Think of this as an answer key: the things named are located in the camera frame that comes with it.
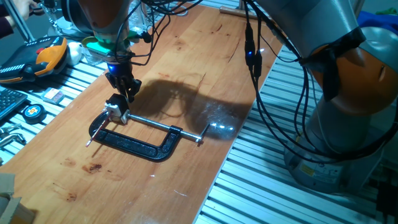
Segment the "wooden workbench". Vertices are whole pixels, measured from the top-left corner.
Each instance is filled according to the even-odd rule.
[[[172,17],[149,64],[134,67],[143,86],[132,112],[193,133],[207,123],[225,126],[210,129],[202,146],[182,139],[160,163],[97,142],[86,148],[89,125],[116,92],[102,75],[0,167],[16,174],[15,196],[35,212],[35,222],[191,223],[254,101],[245,26],[244,18],[197,6]],[[279,51],[265,26],[263,35]],[[136,44],[133,51],[148,48]],[[265,48],[263,59],[262,80],[275,56]],[[165,136],[134,122],[108,129],[152,144]]]

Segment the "keyboard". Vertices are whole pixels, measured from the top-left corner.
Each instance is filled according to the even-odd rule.
[[[16,109],[27,99],[27,95],[0,86],[0,119]]]

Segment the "tape measure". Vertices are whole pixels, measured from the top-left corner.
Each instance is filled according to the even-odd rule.
[[[47,116],[47,112],[42,105],[35,104],[25,108],[22,116],[24,117],[26,123],[37,124],[45,119],[45,117]]]

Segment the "person's hand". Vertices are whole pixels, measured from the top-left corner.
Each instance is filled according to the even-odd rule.
[[[17,7],[19,14],[26,21],[29,18],[29,13],[32,11],[30,8],[37,8],[37,3],[33,2],[33,0],[13,0],[15,6]]]

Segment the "blue light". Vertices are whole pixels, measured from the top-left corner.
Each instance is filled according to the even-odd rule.
[[[109,71],[114,72],[114,65],[108,65]]]

